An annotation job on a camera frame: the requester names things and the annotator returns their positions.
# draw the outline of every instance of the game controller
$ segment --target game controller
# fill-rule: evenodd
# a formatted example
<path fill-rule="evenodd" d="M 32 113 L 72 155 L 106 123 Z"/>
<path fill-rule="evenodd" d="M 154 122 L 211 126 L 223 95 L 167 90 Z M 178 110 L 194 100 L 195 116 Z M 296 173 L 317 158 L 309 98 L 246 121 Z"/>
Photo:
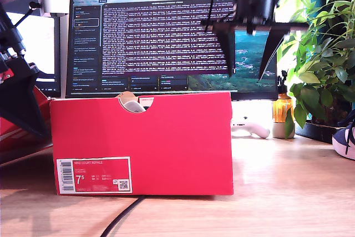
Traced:
<path fill-rule="evenodd" d="M 269 129 L 265 129 L 260 124 L 254 122 L 232 121 L 231 130 L 232 132 L 236 132 L 238 130 L 246 130 L 250 134 L 254 133 L 261 138 L 267 138 L 270 135 Z"/>

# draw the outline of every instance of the wire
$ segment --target wire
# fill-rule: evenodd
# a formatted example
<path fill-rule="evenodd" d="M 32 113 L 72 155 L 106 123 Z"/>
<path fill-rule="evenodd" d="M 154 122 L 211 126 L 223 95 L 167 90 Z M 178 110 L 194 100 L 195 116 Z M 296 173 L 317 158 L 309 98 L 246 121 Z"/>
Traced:
<path fill-rule="evenodd" d="M 110 231 L 117 225 L 117 223 L 125 217 L 132 209 L 134 209 L 140 202 L 142 202 L 145 199 L 145 196 L 142 195 L 140 196 L 136 201 L 134 201 L 132 204 L 130 204 L 125 210 L 123 210 L 104 230 L 102 235 L 100 237 L 107 237 Z"/>
<path fill-rule="evenodd" d="M 208 15 L 208 17 L 207 17 L 207 21 L 206 21 L 205 33 L 207 32 L 207 29 L 208 29 L 209 24 L 210 24 L 210 19 L 211 19 L 211 13 L 212 13 L 213 2 L 214 2 L 214 0 L 211 0 L 211 4 L 210 4 L 210 11 L 209 11 L 209 15 Z"/>
<path fill-rule="evenodd" d="M 228 18 L 230 15 L 232 15 L 235 11 L 229 11 L 228 14 L 222 18 L 219 19 L 219 22 L 223 22 L 226 18 Z"/>
<path fill-rule="evenodd" d="M 28 12 L 14 25 L 15 27 L 18 27 L 20 23 L 22 23 L 28 16 L 30 16 L 33 11 L 35 11 L 36 9 L 40 8 L 40 4 L 31 1 L 29 3 L 29 10 Z"/>

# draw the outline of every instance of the light wood surface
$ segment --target light wood surface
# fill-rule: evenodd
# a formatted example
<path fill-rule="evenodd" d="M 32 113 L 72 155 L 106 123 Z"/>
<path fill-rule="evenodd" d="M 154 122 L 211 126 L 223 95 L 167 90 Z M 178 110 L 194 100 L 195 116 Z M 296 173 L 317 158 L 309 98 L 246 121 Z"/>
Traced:
<path fill-rule="evenodd" d="M 110 236 L 355 236 L 354 161 L 298 136 L 233 138 L 232 150 L 233 196 L 148 197 Z M 136 199 L 57 196 L 50 150 L 0 175 L 5 237 L 100 236 Z"/>

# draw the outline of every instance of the glass bottle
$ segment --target glass bottle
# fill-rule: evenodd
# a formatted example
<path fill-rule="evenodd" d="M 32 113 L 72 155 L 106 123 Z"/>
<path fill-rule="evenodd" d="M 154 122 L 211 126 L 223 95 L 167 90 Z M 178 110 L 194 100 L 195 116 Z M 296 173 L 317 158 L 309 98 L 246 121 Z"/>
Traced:
<path fill-rule="evenodd" d="M 285 122 L 289 109 L 291 110 L 292 121 L 294 121 L 293 100 L 287 95 L 287 86 L 285 85 L 287 72 L 283 70 L 282 76 L 277 77 L 278 100 L 272 102 L 272 135 L 274 138 L 285 138 Z M 294 134 L 293 131 L 289 138 L 293 138 Z"/>

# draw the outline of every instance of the sneaker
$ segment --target sneaker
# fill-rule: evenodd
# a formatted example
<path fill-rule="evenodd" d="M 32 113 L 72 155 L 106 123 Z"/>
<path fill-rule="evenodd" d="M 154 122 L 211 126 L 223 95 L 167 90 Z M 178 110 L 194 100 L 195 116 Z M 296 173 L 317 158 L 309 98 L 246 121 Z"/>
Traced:
<path fill-rule="evenodd" d="M 338 125 L 340 127 L 347 126 L 337 131 L 333 136 L 333 147 L 339 155 L 355 160 L 355 109 L 349 113 L 345 120 L 339 122 Z"/>

